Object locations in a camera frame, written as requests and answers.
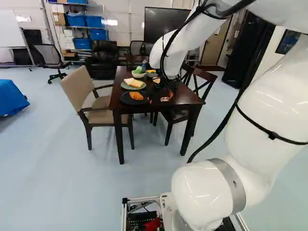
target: blue cloth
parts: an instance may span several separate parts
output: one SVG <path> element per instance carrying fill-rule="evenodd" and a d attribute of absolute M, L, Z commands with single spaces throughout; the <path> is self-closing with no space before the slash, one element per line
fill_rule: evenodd
<path fill-rule="evenodd" d="M 0 116 L 14 115 L 29 105 L 13 81 L 0 79 Z"/>

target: dark wooden table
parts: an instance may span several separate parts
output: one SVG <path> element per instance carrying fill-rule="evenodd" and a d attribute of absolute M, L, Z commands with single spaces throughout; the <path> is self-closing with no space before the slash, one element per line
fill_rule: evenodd
<path fill-rule="evenodd" d="M 121 115 L 122 114 L 139 114 L 146 112 L 161 112 L 172 109 L 188 110 L 189 119 L 187 121 L 182 147 L 180 154 L 185 155 L 189 141 L 192 137 L 194 125 L 197 122 L 200 110 L 205 104 L 192 90 L 190 90 L 185 84 L 180 83 L 178 90 L 173 98 L 167 103 L 153 102 L 152 104 L 145 104 L 141 106 L 128 106 L 120 101 L 120 97 L 124 89 L 121 88 L 121 83 L 126 78 L 131 78 L 131 71 L 127 70 L 124 66 L 118 66 L 114 86 L 111 93 L 111 99 L 109 109 L 113 111 L 114 124 L 115 124 L 115 136 L 117 143 L 117 150 L 119 154 L 120 164 L 124 164 L 124 152 L 123 152 L 123 134 L 121 127 Z M 150 89 L 154 84 L 150 79 L 141 79 L 147 84 L 146 90 Z"/>

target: bowl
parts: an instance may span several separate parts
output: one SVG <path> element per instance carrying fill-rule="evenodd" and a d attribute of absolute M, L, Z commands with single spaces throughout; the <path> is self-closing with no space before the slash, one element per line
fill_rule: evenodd
<path fill-rule="evenodd" d="M 157 73 L 146 73 L 146 75 L 147 75 L 149 78 L 154 78 L 154 77 L 157 77 L 157 76 L 158 76 Z"/>
<path fill-rule="evenodd" d="M 134 78 L 143 78 L 146 75 L 146 73 L 136 74 L 136 73 L 133 73 L 133 72 L 131 72 L 131 74 L 133 75 Z"/>

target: bottle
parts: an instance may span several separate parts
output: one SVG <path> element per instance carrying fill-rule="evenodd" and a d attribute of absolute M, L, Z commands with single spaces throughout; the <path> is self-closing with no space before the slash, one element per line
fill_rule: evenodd
<path fill-rule="evenodd" d="M 142 72 L 146 72 L 146 60 L 144 59 L 142 62 Z"/>

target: green plate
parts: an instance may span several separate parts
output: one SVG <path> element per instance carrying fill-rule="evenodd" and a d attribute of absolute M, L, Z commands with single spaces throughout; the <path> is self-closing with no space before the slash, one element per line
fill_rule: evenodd
<path fill-rule="evenodd" d="M 127 85 L 127 83 L 123 81 L 121 83 L 121 87 L 126 89 L 126 90 L 141 90 L 141 89 L 146 87 L 146 83 L 143 83 L 140 88 L 136 88 L 136 87 L 132 87 L 132 86 Z"/>

